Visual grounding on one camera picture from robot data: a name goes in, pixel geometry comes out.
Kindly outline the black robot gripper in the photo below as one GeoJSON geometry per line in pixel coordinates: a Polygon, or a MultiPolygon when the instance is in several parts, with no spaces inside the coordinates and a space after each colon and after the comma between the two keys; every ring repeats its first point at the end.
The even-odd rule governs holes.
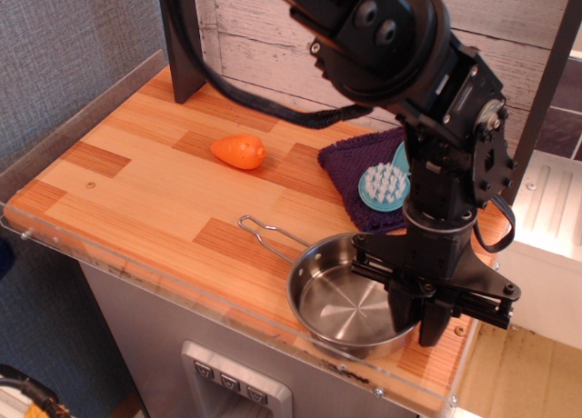
{"type": "Polygon", "coordinates": [[[421,321],[419,344],[438,344],[451,317],[508,328],[519,287],[483,263],[471,238],[477,213],[454,221],[406,212],[405,234],[356,234],[352,271],[382,284],[396,332],[421,321]]]}

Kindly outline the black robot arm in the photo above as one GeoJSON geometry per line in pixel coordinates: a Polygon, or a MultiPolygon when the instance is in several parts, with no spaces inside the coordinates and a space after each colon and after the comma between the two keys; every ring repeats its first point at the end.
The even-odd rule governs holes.
{"type": "Polygon", "coordinates": [[[471,246],[479,210],[512,216],[501,195],[516,168],[501,82],[454,36],[442,0],[286,1],[315,35],[316,64],[334,88],[405,129],[406,233],[356,235],[353,271],[385,286],[394,326],[418,325],[423,346],[461,314],[507,327],[520,289],[471,246]]]}

